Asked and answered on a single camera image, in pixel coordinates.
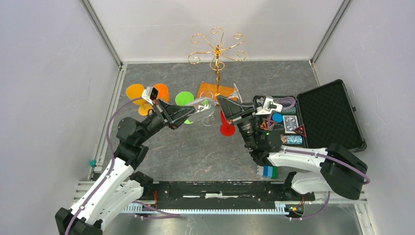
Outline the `red wine glass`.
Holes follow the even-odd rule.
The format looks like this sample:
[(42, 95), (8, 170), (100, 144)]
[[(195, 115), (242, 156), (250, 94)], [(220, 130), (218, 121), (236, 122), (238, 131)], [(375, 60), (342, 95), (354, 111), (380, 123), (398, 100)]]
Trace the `red wine glass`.
[(220, 120), (222, 123), (220, 126), (220, 133), (225, 137), (232, 136), (235, 133), (235, 127), (227, 123), (222, 111), (220, 111)]

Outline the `green wine glass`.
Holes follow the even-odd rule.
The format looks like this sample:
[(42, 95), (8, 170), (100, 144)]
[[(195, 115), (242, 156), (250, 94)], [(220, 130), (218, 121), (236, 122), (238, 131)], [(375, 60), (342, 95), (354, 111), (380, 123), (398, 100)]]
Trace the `green wine glass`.
[(194, 95), (190, 92), (183, 91), (176, 95), (175, 102), (179, 106), (185, 106), (194, 100)]

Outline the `orange wine glass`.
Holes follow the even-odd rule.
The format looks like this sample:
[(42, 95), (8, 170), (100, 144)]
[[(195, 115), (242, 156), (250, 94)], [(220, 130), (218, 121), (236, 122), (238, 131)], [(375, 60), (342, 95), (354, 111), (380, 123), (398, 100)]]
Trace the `orange wine glass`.
[(165, 84), (159, 83), (159, 84), (155, 84), (153, 87), (158, 91), (157, 99), (161, 99), (165, 102), (169, 102), (170, 100), (169, 90)]

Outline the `clear flute glass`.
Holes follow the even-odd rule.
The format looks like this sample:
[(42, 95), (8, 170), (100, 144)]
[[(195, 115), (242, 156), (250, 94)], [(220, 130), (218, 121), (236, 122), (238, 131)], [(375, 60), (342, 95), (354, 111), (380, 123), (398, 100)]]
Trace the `clear flute glass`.
[[(206, 97), (206, 98), (213, 99), (213, 93), (210, 92), (210, 91), (203, 91), (203, 92), (201, 92), (200, 97)], [(207, 127), (212, 126), (214, 124), (214, 122), (215, 122), (215, 119), (214, 119), (213, 115), (210, 115), (209, 117), (201, 120), (201, 123), (204, 126), (207, 126)]]

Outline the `yellow wine glass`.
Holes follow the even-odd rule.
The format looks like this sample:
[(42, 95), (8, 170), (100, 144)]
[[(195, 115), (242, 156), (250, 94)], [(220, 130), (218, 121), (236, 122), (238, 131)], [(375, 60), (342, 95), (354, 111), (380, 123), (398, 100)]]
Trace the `yellow wine glass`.
[(138, 106), (138, 113), (141, 116), (147, 116), (153, 113), (152, 105), (141, 97), (144, 91), (145, 87), (141, 84), (132, 84), (125, 91), (130, 100), (134, 99), (133, 103)]

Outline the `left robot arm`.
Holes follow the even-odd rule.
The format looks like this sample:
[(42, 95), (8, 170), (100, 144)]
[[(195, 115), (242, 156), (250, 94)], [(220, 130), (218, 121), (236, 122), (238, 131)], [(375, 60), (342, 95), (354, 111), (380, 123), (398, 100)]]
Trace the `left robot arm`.
[(55, 215), (61, 235), (101, 235), (106, 227), (135, 199), (149, 199), (154, 193), (150, 178), (136, 172), (148, 147), (143, 143), (164, 127), (178, 129), (194, 114), (193, 106), (177, 106), (160, 99), (143, 121), (123, 118), (117, 125), (119, 145), (93, 186), (70, 209)]

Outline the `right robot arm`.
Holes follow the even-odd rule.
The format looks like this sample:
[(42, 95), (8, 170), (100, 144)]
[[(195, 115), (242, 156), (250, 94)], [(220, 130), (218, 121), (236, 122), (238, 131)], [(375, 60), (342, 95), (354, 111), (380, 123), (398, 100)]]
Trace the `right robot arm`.
[(362, 187), (370, 183), (368, 166), (344, 146), (332, 143), (328, 148), (309, 149), (284, 145), (278, 130), (261, 129), (258, 116), (281, 112), (285, 107), (266, 96), (262, 106), (241, 103), (223, 95), (216, 97), (226, 122), (234, 125), (244, 140), (253, 161), (262, 167), (287, 166), (304, 172), (291, 172), (283, 185), (283, 195), (295, 200), (315, 191), (335, 192), (358, 200)]

